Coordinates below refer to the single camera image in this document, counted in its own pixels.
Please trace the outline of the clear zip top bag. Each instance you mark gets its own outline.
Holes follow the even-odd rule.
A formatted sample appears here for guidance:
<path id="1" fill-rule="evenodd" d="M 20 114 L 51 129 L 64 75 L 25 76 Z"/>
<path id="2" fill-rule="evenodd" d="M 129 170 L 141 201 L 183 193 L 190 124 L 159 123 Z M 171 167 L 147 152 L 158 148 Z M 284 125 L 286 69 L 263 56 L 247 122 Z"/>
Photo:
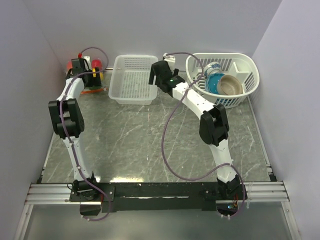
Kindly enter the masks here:
<path id="1" fill-rule="evenodd" d="M 107 88 L 103 86 L 104 73 L 101 71 L 103 69 L 102 61 L 99 58 L 90 60 L 89 56 L 84 56 L 80 58 L 73 58 L 68 61 L 66 65 L 66 77 L 69 79 L 82 72 L 93 72 L 91 74 L 82 75 L 84 83 L 84 90 L 82 94 L 98 93 L 105 91 Z"/>

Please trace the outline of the white perforated plastic tray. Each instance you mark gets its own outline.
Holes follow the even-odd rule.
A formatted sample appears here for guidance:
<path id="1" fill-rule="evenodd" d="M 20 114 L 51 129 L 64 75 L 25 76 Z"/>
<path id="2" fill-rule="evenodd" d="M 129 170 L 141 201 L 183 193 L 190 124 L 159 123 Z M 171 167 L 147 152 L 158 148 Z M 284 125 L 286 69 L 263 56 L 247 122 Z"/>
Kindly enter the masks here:
<path id="1" fill-rule="evenodd" d="M 115 58 L 108 96 L 121 105 L 150 105 L 157 97 L 157 87 L 149 84 L 153 55 L 119 55 Z"/>

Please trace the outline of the yellow fake lemon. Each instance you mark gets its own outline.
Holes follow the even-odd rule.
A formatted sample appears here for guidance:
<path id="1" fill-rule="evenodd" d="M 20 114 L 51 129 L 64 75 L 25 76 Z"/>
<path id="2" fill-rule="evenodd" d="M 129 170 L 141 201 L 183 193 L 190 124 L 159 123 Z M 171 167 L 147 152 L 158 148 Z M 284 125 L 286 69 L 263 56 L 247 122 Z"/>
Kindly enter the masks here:
<path id="1" fill-rule="evenodd" d="M 96 69 L 94 67 L 92 68 L 92 76 L 93 76 L 93 78 L 97 77 Z"/>

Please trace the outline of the red fake apple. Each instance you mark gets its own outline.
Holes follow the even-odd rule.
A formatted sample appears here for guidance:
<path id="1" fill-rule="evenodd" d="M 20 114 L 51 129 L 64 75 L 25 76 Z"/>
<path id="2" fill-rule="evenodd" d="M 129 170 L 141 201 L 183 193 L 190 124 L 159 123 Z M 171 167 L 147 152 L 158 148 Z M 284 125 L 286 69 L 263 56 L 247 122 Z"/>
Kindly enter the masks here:
<path id="1" fill-rule="evenodd" d="M 97 68 L 98 71 L 102 70 L 103 69 L 103 65 L 102 65 L 101 60 L 98 59 L 98 58 L 97 59 L 93 59 L 91 61 L 91 67 L 92 67 L 92 69 L 96 69 Z"/>

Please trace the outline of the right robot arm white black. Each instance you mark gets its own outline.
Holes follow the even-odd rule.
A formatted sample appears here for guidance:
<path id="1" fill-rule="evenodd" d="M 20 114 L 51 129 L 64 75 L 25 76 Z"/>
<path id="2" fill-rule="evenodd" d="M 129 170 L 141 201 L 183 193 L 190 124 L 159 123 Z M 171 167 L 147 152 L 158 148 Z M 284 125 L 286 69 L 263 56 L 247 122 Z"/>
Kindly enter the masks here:
<path id="1" fill-rule="evenodd" d="M 155 62 L 151 65 L 148 83 L 178 100 L 179 105 L 184 104 L 199 119 L 199 136 L 209 146 L 216 166 L 193 180 L 198 181 L 217 172 L 218 192 L 222 198 L 235 198 L 238 190 L 241 190 L 240 195 L 245 197 L 243 179 L 233 165 L 229 150 L 230 127 L 225 107 L 209 102 L 199 95 L 192 89 L 192 84 L 187 83 L 178 72 L 178 69 L 171 70 L 165 60 Z"/>

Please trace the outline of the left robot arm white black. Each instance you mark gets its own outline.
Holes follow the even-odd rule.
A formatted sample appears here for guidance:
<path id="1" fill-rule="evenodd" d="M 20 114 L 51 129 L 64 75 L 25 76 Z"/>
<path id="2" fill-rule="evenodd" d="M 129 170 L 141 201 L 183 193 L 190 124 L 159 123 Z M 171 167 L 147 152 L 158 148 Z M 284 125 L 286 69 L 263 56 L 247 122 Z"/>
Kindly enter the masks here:
<path id="1" fill-rule="evenodd" d="M 73 168 L 74 181 L 70 187 L 70 200 L 79 202 L 91 202 L 101 196 L 94 172 L 86 163 L 81 138 L 85 122 L 78 99 L 84 91 L 101 89 L 104 79 L 102 69 L 100 59 L 90 60 L 88 56 L 79 54 L 68 63 L 61 95 L 48 103 L 53 131 L 65 144 Z"/>

